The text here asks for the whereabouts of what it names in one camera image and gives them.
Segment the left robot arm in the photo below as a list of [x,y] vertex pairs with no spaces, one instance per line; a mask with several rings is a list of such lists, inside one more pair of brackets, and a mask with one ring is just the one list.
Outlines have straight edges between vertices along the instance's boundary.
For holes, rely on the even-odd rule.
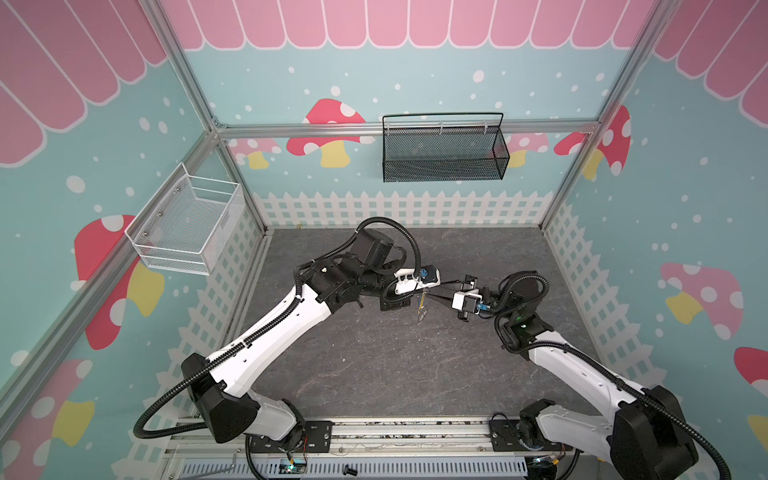
[[[306,421],[287,400],[254,391],[260,375],[296,340],[343,306],[376,297],[383,311],[407,307],[412,296],[441,283],[440,272],[423,262],[413,234],[397,221],[362,221],[340,246],[296,266],[288,294],[260,320],[221,349],[192,354],[183,379],[155,400],[133,427],[137,439],[209,431],[218,443],[241,435],[265,437],[291,451],[306,435]],[[200,422],[151,430],[151,418],[186,392]]]

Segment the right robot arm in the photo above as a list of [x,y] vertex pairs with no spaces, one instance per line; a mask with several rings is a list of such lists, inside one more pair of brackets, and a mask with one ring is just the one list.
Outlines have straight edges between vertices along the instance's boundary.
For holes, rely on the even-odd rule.
[[721,479],[732,472],[722,454],[684,417],[677,397],[627,379],[569,343],[536,309],[549,292],[536,271],[508,275],[492,290],[476,278],[451,281],[446,303],[460,319],[490,319],[504,351],[547,370],[595,409],[587,415],[549,399],[519,413],[517,438],[536,451],[548,444],[569,446],[610,463],[624,479],[676,479],[705,452]]

